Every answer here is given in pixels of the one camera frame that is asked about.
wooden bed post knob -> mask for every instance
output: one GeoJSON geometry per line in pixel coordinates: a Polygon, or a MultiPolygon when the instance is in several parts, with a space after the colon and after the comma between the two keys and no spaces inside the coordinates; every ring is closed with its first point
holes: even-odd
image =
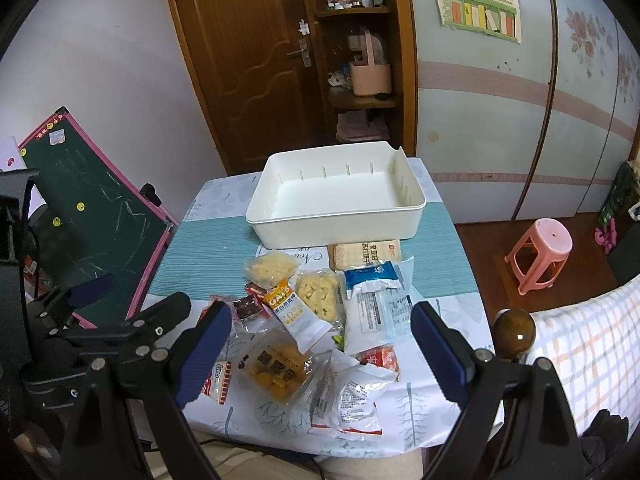
{"type": "Polygon", "coordinates": [[[536,339],[536,323],[528,312],[510,308],[498,316],[492,327],[498,357],[513,361],[525,354],[536,339]]]}

beige pants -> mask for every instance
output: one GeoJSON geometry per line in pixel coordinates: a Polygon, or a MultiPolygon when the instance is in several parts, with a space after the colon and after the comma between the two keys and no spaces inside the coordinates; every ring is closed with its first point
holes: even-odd
{"type": "MultiPolygon", "coordinates": [[[[229,444],[205,444],[202,450],[223,480],[319,478],[317,471],[229,444]]],[[[159,452],[146,453],[146,460],[155,479],[171,480],[159,452]]],[[[422,453],[420,449],[415,449],[389,458],[327,458],[322,460],[320,467],[327,480],[419,480],[422,478],[422,453]]]]}

pink plastic stool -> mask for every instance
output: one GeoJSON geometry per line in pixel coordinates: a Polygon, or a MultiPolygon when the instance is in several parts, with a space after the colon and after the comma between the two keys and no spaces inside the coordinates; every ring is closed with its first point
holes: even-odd
{"type": "Polygon", "coordinates": [[[520,283],[518,286],[520,295],[524,296],[530,290],[552,286],[573,246],[569,231],[558,220],[541,218],[533,222],[511,252],[504,257],[504,261],[511,264],[511,269],[520,283]],[[516,254],[524,247],[533,247],[538,253],[526,274],[522,273],[516,262],[516,254]],[[547,282],[539,283],[540,276],[550,266],[552,267],[551,278],[547,282]]]}

plaid bedsheet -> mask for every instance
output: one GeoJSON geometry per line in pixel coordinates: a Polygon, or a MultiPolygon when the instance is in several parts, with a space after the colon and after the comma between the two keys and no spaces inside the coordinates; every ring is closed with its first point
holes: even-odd
{"type": "Polygon", "coordinates": [[[592,300],[532,314],[536,341],[526,363],[556,367],[578,435],[600,409],[640,419],[640,275],[592,300]]]}

white plastic bin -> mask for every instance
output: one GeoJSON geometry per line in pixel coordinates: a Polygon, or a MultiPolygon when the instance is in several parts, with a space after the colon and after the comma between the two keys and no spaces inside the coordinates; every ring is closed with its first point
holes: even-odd
{"type": "Polygon", "coordinates": [[[402,149],[361,142],[271,155],[246,220],[269,249],[404,239],[425,203],[402,149]]]}

